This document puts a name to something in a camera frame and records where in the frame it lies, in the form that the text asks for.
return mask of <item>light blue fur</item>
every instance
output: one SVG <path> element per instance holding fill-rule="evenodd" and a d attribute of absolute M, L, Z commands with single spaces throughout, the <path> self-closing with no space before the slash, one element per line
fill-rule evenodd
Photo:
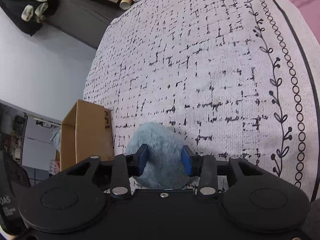
<path fill-rule="evenodd" d="M 140 185 L 151 189 L 181 189 L 190 181 L 181 162 L 184 143 L 174 132 L 161 124 L 145 123 L 134 133 L 126 152 L 136 153 L 143 143 L 149 146 L 149 160 L 143 175 L 134 177 Z"/>

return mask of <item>black circular disc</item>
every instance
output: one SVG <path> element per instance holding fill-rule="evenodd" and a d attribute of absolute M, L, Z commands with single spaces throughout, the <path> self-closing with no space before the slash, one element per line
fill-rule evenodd
<path fill-rule="evenodd" d="M 31 187 L 19 201 L 23 220 L 35 229 L 65 233 L 85 227 L 106 205 L 103 192 L 81 176 L 54 176 Z"/>
<path fill-rule="evenodd" d="M 290 230 L 309 212 L 306 194 L 274 175 L 241 178 L 225 192 L 222 203 L 233 221 L 258 232 Z"/>

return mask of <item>white wall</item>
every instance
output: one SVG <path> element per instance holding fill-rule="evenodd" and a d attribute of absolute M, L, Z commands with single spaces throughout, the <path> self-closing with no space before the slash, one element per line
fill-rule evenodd
<path fill-rule="evenodd" d="M 82 99 L 96 50 L 51 26 L 22 33 L 0 9 L 0 101 L 61 121 Z"/>

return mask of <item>blue plush toy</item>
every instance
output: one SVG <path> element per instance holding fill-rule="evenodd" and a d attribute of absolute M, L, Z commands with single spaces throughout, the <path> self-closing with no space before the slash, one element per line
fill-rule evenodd
<path fill-rule="evenodd" d="M 149 160 L 143 175 L 134 177 L 140 185 L 151 189 L 181 189 L 190 181 L 181 162 L 184 143 L 175 133 L 163 125 L 145 123 L 134 133 L 126 152 L 136 153 L 143 143 L 148 144 Z"/>

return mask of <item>open cardboard box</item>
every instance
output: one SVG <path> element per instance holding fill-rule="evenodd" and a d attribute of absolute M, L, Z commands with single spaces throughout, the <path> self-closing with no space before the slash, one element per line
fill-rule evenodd
<path fill-rule="evenodd" d="M 78 100 L 62 121 L 61 171 L 98 155 L 102 161 L 114 159 L 110 110 Z"/>

